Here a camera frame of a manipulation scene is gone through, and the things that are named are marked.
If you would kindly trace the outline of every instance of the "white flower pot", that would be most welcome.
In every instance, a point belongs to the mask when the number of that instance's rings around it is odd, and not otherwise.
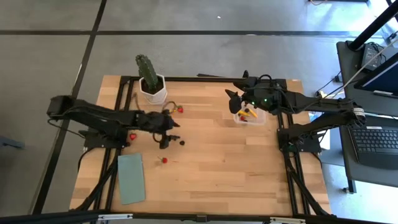
[[[162,80],[163,80],[163,89],[159,90],[155,94],[146,93],[146,92],[144,92],[142,90],[142,85],[141,85],[141,83],[144,80],[144,78],[140,78],[139,79],[139,90],[144,95],[145,99],[147,99],[147,101],[150,104],[161,105],[161,104],[164,103],[164,101],[166,100],[166,96],[167,96],[166,82],[164,81],[164,76],[163,75],[159,75],[159,74],[156,74],[156,75],[158,77],[162,78]]]

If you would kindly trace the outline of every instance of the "yellow object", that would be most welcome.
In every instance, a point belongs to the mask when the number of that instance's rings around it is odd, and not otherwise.
[[[257,118],[257,114],[256,114],[252,109],[250,109],[250,108],[248,108],[248,109],[249,109],[250,113],[253,114],[253,116],[254,116],[255,118]]]
[[[243,111],[239,111],[238,114],[243,115],[243,116],[250,116],[250,114],[243,112]]]

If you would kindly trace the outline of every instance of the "green cloth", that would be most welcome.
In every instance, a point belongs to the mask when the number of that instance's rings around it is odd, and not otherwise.
[[[145,200],[144,169],[141,153],[118,157],[120,200],[127,205]]]

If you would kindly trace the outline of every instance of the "wooden tabletop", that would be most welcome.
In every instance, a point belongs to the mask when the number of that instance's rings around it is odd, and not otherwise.
[[[97,105],[114,109],[119,81],[120,76],[104,76]],[[122,155],[142,153],[146,200],[121,205],[116,181],[112,211],[291,215],[285,165],[277,143],[277,117],[266,113],[264,126],[236,124],[224,92],[226,88],[238,90],[232,83],[167,82],[166,86],[167,101],[184,108],[183,113],[172,115],[181,127],[168,134],[181,136],[185,145],[173,141],[167,149],[160,150],[150,133],[136,131],[137,138]],[[291,91],[303,92],[300,80],[287,80],[287,86]],[[161,106],[148,104],[139,93],[138,82],[134,83],[133,92],[138,94],[142,110],[161,110]],[[135,109],[133,100],[130,110]],[[294,123],[309,122],[307,112],[293,117]],[[330,212],[319,161],[309,153],[300,155],[307,188]],[[70,208],[79,206],[97,184],[103,156],[104,149],[94,149],[83,158]],[[169,162],[162,164],[159,157],[166,157]],[[101,208],[107,193],[106,185]],[[297,186],[295,193],[299,211],[303,212]]]

